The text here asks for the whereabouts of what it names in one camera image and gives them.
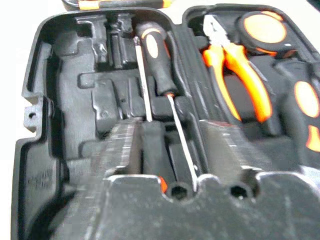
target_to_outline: screwdriver shaft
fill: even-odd
[[[140,44],[139,37],[134,37],[134,44],[135,44],[135,53],[136,53],[136,60],[138,62],[138,68],[140,73],[140,81],[141,81],[141,89],[142,89],[142,95],[145,105],[145,114],[146,114],[146,120],[148,122],[152,122],[152,112],[151,112],[151,105],[150,105],[150,97],[148,92],[148,84],[146,79],[146,72],[145,72],[145,65],[144,65],[144,59],[142,55],[142,48]]]
[[[191,154],[190,154],[190,151],[189,151],[189,148],[188,148],[186,137],[185,137],[183,128],[181,126],[180,119],[179,119],[178,114],[177,114],[175,101],[174,101],[174,98],[170,94],[167,95],[167,98],[169,99],[169,102],[170,102],[170,106],[171,106],[171,109],[172,109],[172,112],[173,112],[173,118],[174,118],[175,126],[176,126],[176,129],[178,130],[180,141],[181,141],[181,144],[182,144],[182,149],[183,149],[183,152],[184,152],[184,155],[185,155],[185,158],[186,158],[186,161],[187,161],[190,173],[191,173],[192,189],[193,189],[194,192],[196,192],[197,191],[198,177],[197,177],[197,174],[196,174],[196,171],[195,171],[194,163],[193,163],[192,158],[191,158]]]

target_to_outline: white background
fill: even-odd
[[[164,12],[179,24],[187,8],[215,3],[265,4],[279,8],[295,21],[320,51],[320,13],[305,0],[176,0]],[[15,144],[17,139],[33,135],[23,126],[24,108],[30,104],[21,97],[30,48],[39,24],[52,15],[65,12],[65,9],[60,0],[1,1],[0,9],[0,239],[8,240]]]

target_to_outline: pliers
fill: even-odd
[[[203,59],[213,81],[214,93],[222,110],[231,124],[240,125],[242,119],[228,93],[224,75],[224,65],[242,81],[253,103],[256,119],[268,135],[281,132],[279,117],[273,115],[273,106],[264,83],[251,66],[245,55],[245,47],[230,42],[227,32],[213,15],[205,15],[203,31],[208,36],[210,47],[203,52]]]

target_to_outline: pliers jaw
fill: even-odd
[[[216,20],[215,15],[207,14],[203,20],[203,32],[212,46],[224,47],[230,44],[227,32]]]

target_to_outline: orange pliers handle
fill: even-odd
[[[203,52],[203,59],[207,67],[213,67],[214,77],[220,92],[231,114],[239,121],[241,117],[228,93],[224,77],[224,64],[242,81],[253,103],[256,119],[263,123],[273,114],[272,104],[268,92],[254,69],[250,66],[242,45],[230,43],[227,46],[210,46]]]

